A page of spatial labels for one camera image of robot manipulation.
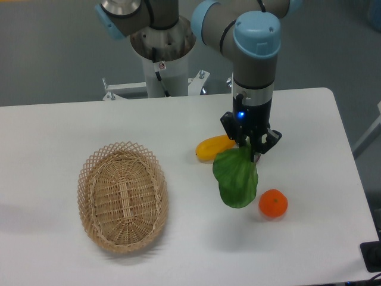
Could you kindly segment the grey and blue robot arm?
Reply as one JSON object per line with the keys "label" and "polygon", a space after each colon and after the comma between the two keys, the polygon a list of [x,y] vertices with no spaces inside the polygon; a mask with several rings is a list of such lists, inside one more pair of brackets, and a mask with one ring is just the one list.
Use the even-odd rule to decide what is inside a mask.
{"label": "grey and blue robot arm", "polygon": [[100,1],[95,11],[108,33],[129,38],[142,59],[148,96],[188,95],[187,60],[197,42],[233,64],[233,110],[221,123],[252,161],[273,148],[281,133],[270,127],[270,109],[281,46],[280,19],[300,1],[203,1],[191,18],[178,1]]}

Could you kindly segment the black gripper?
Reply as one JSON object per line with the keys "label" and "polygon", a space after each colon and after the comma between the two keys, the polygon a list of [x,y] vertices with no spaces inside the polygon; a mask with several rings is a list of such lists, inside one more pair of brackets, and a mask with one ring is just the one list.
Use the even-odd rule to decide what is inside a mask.
{"label": "black gripper", "polygon": [[227,111],[220,118],[226,135],[238,147],[250,138],[251,161],[256,163],[262,154],[272,149],[282,138],[277,130],[269,129],[272,99],[263,104],[252,104],[243,94],[233,97],[233,113]]}

